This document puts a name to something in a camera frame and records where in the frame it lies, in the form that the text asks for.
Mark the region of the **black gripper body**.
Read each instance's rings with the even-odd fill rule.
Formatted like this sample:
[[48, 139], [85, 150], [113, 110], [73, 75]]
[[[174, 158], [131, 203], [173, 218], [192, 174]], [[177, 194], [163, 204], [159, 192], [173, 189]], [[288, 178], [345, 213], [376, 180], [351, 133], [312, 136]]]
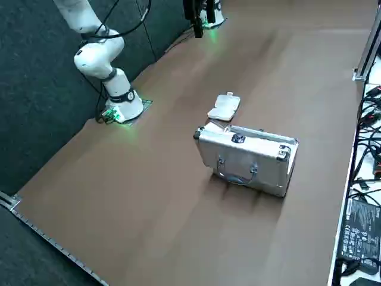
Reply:
[[199, 17], [203, 3], [203, 0], [183, 0], [183, 10], [185, 18]]

